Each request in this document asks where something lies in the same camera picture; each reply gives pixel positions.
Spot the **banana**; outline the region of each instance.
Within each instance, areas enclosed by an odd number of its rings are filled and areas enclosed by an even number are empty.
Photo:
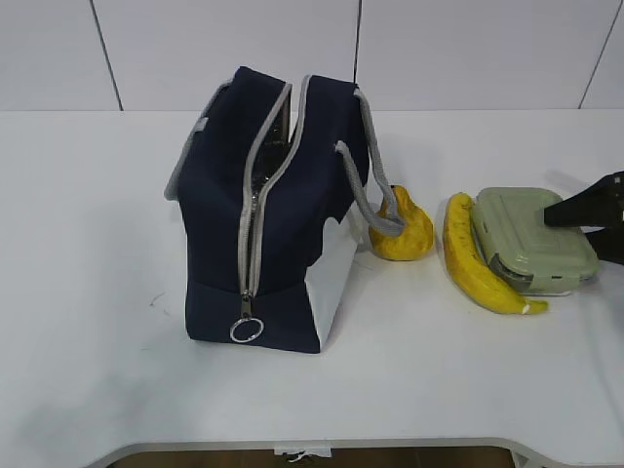
[[[465,193],[450,197],[444,227],[447,270],[453,281],[477,303],[499,314],[539,314],[548,302],[515,292],[483,262],[473,238],[470,212],[474,202]]]

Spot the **lunch bag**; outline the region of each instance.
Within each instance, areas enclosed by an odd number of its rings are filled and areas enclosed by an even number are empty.
[[[404,228],[357,85],[306,77],[289,141],[291,88],[241,67],[201,113],[165,190],[187,235],[192,339],[319,353],[362,217],[389,236]],[[386,218],[366,199],[370,159]]]

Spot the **gray handle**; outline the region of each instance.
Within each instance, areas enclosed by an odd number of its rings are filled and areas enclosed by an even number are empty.
[[[372,125],[371,107],[359,89],[355,91],[354,96],[360,100],[364,130],[369,146],[370,160],[372,162],[372,176],[377,182],[377,185],[379,185],[381,193],[383,194],[383,199],[387,204],[387,218],[377,215],[372,209],[371,204],[367,199],[367,194],[364,191],[364,187],[362,186],[362,182],[360,181],[358,169],[353,161],[353,158],[351,157],[351,151],[349,150],[347,144],[341,140],[335,145],[335,150],[342,155],[344,170],[349,178],[349,184],[353,190],[355,202],[357,203],[360,212],[362,212],[364,219],[371,227],[379,231],[384,236],[399,237],[403,233],[406,224],[399,216],[399,204],[397,203],[397,197],[390,187],[386,174],[383,171],[383,163],[381,162],[381,155],[379,154],[377,137],[374,134],[374,127]]]

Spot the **white bag panel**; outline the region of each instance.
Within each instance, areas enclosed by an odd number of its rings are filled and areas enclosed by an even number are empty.
[[[364,220],[355,203],[340,223],[332,217],[328,218],[323,227],[323,253],[305,275],[305,287],[321,349],[330,334],[333,316],[363,230]]]

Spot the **floor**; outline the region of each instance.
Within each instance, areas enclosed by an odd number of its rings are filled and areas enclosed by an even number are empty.
[[[336,449],[332,458],[289,463],[270,450],[140,453],[114,468],[514,468],[509,450],[494,447]]]

